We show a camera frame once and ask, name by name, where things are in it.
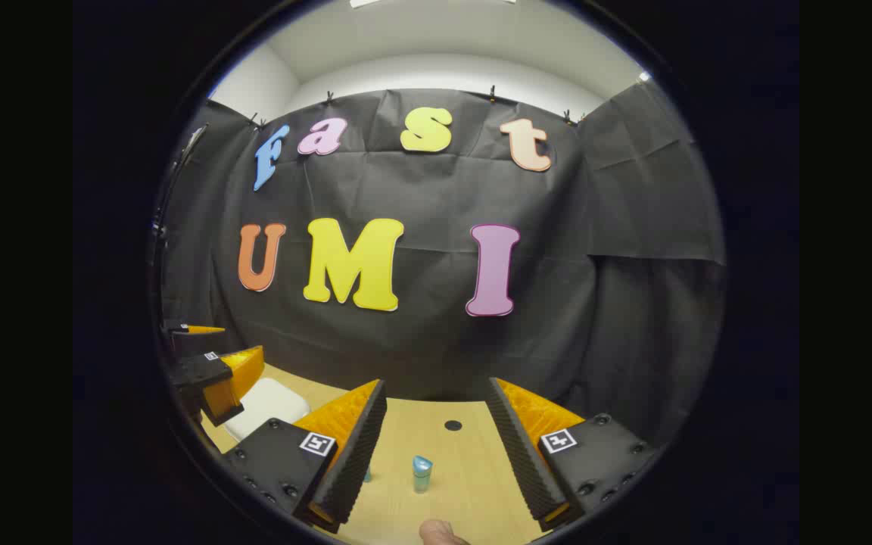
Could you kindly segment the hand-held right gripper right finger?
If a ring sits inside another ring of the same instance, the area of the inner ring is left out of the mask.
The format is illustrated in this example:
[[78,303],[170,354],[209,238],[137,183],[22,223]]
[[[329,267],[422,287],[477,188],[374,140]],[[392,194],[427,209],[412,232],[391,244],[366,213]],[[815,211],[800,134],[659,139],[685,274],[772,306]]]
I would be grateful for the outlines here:
[[606,511],[659,455],[606,412],[584,418],[498,377],[488,380],[487,407],[542,531]]

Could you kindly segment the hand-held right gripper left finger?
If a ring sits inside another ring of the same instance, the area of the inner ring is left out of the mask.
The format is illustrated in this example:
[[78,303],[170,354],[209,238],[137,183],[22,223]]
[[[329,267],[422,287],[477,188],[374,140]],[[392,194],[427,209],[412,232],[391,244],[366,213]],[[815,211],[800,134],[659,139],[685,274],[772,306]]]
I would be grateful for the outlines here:
[[387,409],[385,381],[375,379],[297,423],[266,419],[224,459],[264,503],[336,534],[359,497]]

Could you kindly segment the white suitcase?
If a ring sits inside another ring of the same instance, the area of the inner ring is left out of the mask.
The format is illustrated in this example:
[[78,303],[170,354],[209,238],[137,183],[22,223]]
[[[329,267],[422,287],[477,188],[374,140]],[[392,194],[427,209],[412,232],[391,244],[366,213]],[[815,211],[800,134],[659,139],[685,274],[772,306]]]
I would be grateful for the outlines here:
[[243,410],[223,424],[236,440],[242,441],[270,419],[293,424],[311,412],[300,394],[273,378],[263,377],[240,400]]

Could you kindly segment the black backdrop cloth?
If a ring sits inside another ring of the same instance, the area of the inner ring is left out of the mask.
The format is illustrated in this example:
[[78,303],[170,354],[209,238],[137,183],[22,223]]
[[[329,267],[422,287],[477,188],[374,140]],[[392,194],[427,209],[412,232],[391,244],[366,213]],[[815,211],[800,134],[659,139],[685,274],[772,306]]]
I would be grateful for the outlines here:
[[497,376],[654,443],[688,417],[727,256],[698,142],[657,84],[578,123],[399,89],[262,125],[207,102],[191,131],[166,318],[339,388],[477,400]]

